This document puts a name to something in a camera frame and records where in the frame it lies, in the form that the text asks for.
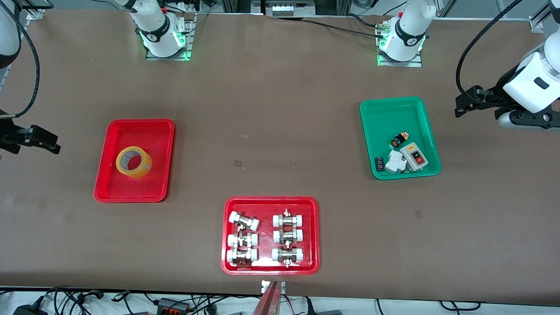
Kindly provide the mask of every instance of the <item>white circuit breaker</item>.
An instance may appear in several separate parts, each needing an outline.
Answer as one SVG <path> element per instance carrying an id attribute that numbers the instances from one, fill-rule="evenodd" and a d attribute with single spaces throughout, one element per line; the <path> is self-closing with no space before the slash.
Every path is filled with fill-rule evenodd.
<path id="1" fill-rule="evenodd" d="M 403 154 L 392 150 L 389 153 L 389 161 L 385 164 L 385 170 L 391 174 L 400 173 L 407 168 L 407 161 L 403 159 Z"/>
<path id="2" fill-rule="evenodd" d="M 420 148 L 418 148 L 415 142 L 404 146 L 399 152 L 401 152 L 407 160 L 408 169 L 410 169 L 411 172 L 416 172 L 428 165 L 428 160 L 426 160 L 424 153 L 420 151 Z"/>

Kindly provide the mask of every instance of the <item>metal valve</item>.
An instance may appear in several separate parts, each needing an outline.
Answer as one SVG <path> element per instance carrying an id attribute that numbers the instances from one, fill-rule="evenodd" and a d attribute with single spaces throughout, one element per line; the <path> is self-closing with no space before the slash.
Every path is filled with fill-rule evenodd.
<path id="1" fill-rule="evenodd" d="M 260 221 L 254 217 L 243 216 L 241 212 L 237 211 L 231 212 L 229 222 L 237 225 L 241 230 L 248 228 L 251 231 L 256 231 L 260 223 Z"/>
<path id="2" fill-rule="evenodd" d="M 304 252 L 301 248 L 292 248 L 292 249 L 282 249 L 282 247 L 273 248 L 272 260 L 283 262 L 288 268 L 290 264 L 304 260 Z"/>
<path id="3" fill-rule="evenodd" d="M 280 229 L 282 229 L 284 225 L 291 225 L 295 229 L 301 227 L 301 219 L 301 215 L 292 216 L 290 212 L 288 212 L 288 209 L 286 209 L 283 214 L 272 216 L 272 225 Z"/>
<path id="4" fill-rule="evenodd" d="M 248 264 L 257 260 L 259 260 L 259 254 L 256 248 L 248 248 L 246 251 L 234 248 L 227 251 L 227 261 L 236 265 Z"/>
<path id="5" fill-rule="evenodd" d="M 248 232 L 247 235 L 243 235 L 243 231 L 238 231 L 235 234 L 230 234 L 227 236 L 227 245 L 230 247 L 242 247 L 242 246 L 257 246 L 259 244 L 259 235 L 255 233 Z"/>
<path id="6" fill-rule="evenodd" d="M 284 244 L 286 247 L 290 247 L 292 243 L 301 242 L 304 239 L 304 233 L 301 229 L 293 229 L 291 231 L 280 229 L 273 231 L 272 235 L 275 243 Z"/>

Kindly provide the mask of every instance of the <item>brown table surface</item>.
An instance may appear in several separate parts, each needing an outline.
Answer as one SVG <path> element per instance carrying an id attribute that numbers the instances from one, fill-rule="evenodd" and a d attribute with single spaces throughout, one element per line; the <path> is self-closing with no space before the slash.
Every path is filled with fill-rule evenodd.
<path id="1" fill-rule="evenodd" d="M 424 67 L 394 68 L 376 65 L 371 38 L 212 15 L 178 63 L 145 61 L 126 13 L 47 12 L 30 27 L 39 96 L 17 122 L 54 132 L 62 150 L 2 152 L 1 284 L 256 294 L 282 279 L 292 295 L 560 304 L 560 134 L 502 129 L 491 110 L 454 117 L 457 61 L 486 23 L 434 21 Z M 527 22 L 498 23 L 465 62 L 464 86 L 493 86 L 542 40 Z M 23 108 L 33 79 L 22 43 L 2 108 Z M 376 180 L 358 107 L 409 95 L 426 102 L 442 172 Z M 167 199 L 97 203 L 107 125 L 154 117 L 177 125 Z M 224 274 L 223 205 L 235 195 L 315 197 L 320 270 Z"/>

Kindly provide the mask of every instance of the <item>packing tape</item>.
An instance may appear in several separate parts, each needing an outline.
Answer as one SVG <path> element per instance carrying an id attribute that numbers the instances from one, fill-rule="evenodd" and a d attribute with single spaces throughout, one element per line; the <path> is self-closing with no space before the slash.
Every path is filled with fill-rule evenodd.
<path id="1" fill-rule="evenodd" d="M 135 169 L 128 169 L 128 163 L 135 156 L 142 157 L 140 165 Z M 116 157 L 116 168 L 126 176 L 140 178 L 148 174 L 152 168 L 152 157 L 137 146 L 129 146 Z"/>

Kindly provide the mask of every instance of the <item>green tray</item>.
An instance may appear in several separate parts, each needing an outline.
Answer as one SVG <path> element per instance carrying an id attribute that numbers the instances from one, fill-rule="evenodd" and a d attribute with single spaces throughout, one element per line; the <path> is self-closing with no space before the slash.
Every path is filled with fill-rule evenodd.
<path id="1" fill-rule="evenodd" d="M 432 126 L 428 119 L 426 106 L 421 98 L 410 96 L 407 98 L 366 100 L 360 105 L 363 131 L 366 136 L 367 152 L 370 155 L 371 170 L 377 179 L 399 179 L 422 176 L 433 176 L 441 172 L 440 156 L 437 153 L 436 141 L 433 139 Z M 422 170 L 403 174 L 391 174 L 375 169 L 375 158 L 383 157 L 387 163 L 387 156 L 391 151 L 391 140 L 403 131 L 410 134 L 404 144 L 416 142 L 426 156 L 428 165 Z"/>

